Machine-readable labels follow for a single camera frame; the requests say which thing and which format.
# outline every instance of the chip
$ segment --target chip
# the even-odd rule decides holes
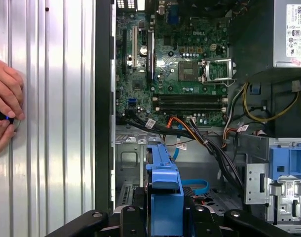
[[[142,89],[142,86],[143,86],[143,83],[142,81],[140,80],[134,80],[133,81],[133,90],[141,90]]]
[[[179,62],[179,81],[198,81],[197,62]]]
[[[145,22],[144,21],[140,21],[139,22],[139,28],[140,29],[144,29],[145,28]]]
[[[171,37],[170,36],[164,36],[164,46],[171,45]]]

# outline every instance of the white label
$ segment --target white label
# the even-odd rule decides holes
[[[237,132],[243,132],[243,131],[247,131],[249,125],[244,125],[238,128]]]
[[[287,5],[287,57],[301,57],[301,5]]]
[[[176,148],[179,148],[179,149],[181,149],[181,150],[186,151],[186,150],[187,150],[187,145],[186,145],[186,143],[177,144],[177,145],[176,145]]]
[[[249,125],[242,126],[241,131],[247,131],[248,127],[249,127]]]
[[[152,120],[151,118],[149,118],[149,120],[147,121],[147,123],[145,124],[145,127],[152,129],[152,127],[154,127],[156,121]]]

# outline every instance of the fingernail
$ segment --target fingernail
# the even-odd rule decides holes
[[[8,127],[9,124],[10,124],[10,121],[6,120],[6,121],[3,122],[2,126],[3,127]]]
[[[19,115],[18,119],[19,120],[24,120],[26,118],[26,116],[24,115],[24,113],[22,113],[21,115]]]
[[[9,118],[16,117],[16,114],[13,111],[10,111],[7,115],[8,115]]]

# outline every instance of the yellow cable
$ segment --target yellow cable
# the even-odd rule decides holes
[[[299,95],[300,93],[297,92],[297,97],[296,99],[294,100],[294,102],[292,104],[290,104],[285,110],[281,111],[280,113],[278,113],[277,115],[271,117],[271,118],[258,118],[258,117],[255,117],[253,116],[249,110],[248,110],[248,106],[247,106],[247,89],[248,89],[248,85],[249,84],[246,84],[245,87],[244,87],[244,92],[243,92],[243,105],[244,105],[244,108],[246,110],[246,113],[249,115],[249,117],[251,117],[253,120],[255,121],[258,121],[258,122],[268,122],[268,121],[272,121],[272,120],[275,120],[276,118],[284,115],[287,111],[289,111],[291,109],[291,107],[297,102],[298,98],[299,98]]]

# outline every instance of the blue plastic bracket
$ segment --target blue plastic bracket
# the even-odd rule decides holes
[[[153,161],[146,165],[152,184],[151,236],[182,236],[184,192],[179,170],[163,144],[148,145],[148,150]]]

